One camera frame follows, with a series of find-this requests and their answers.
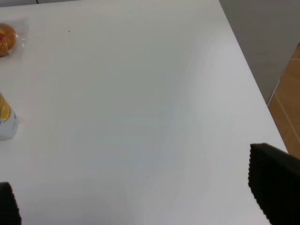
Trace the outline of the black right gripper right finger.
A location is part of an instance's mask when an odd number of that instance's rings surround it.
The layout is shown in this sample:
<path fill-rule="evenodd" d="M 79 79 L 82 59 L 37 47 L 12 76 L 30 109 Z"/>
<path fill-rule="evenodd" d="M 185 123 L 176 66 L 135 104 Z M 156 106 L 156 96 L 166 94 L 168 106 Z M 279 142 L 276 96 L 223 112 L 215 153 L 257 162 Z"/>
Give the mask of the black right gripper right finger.
<path fill-rule="evenodd" d="M 272 225 L 300 223 L 300 161 L 266 143 L 250 145 L 248 185 Z"/>

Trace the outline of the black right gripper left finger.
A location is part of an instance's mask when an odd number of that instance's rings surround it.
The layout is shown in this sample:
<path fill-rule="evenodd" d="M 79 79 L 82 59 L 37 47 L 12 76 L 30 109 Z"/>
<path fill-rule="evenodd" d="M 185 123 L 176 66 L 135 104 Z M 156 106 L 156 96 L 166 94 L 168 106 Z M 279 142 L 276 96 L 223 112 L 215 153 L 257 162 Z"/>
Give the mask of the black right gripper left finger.
<path fill-rule="evenodd" d="M 0 183 L 0 224 L 22 224 L 19 208 L 13 190 L 8 182 Z"/>

